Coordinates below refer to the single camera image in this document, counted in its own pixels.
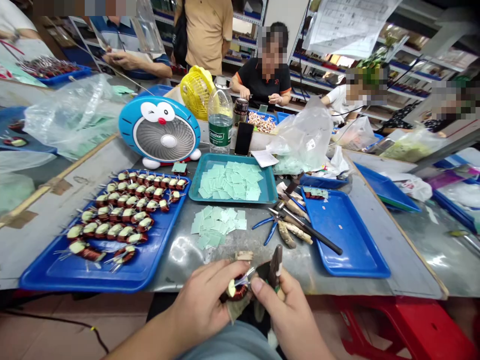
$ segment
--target dark hair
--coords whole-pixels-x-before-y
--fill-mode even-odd
[[[287,52],[287,45],[289,44],[289,29],[283,22],[274,22],[266,33],[266,44],[270,44],[275,41],[275,34],[280,35],[280,52]]]

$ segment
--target plastic water bottle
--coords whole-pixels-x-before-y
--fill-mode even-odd
[[[215,90],[208,99],[210,152],[228,154],[232,139],[234,105],[224,76],[215,79]]]

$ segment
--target tile floor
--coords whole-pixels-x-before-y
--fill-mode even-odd
[[[50,296],[27,304],[24,311],[91,324],[99,330],[107,347],[113,349],[145,323],[152,296],[102,294],[81,301],[73,301],[70,295]],[[340,339],[348,338],[348,331],[329,297],[309,296],[308,302],[336,359],[363,359],[345,351]],[[368,314],[362,314],[359,321],[369,325]],[[370,331],[365,334],[376,346],[388,346],[388,341]],[[85,327],[5,314],[0,315],[0,353],[2,360],[97,360],[104,355],[94,333]]]

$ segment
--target yellow fan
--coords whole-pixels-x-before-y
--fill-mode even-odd
[[[192,67],[181,80],[181,98],[197,120],[208,120],[209,97],[214,88],[210,71],[197,65]]]

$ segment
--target bottle label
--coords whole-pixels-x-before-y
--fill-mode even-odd
[[[209,123],[208,133],[210,135],[210,144],[218,147],[228,146],[232,138],[232,125],[218,126]]]

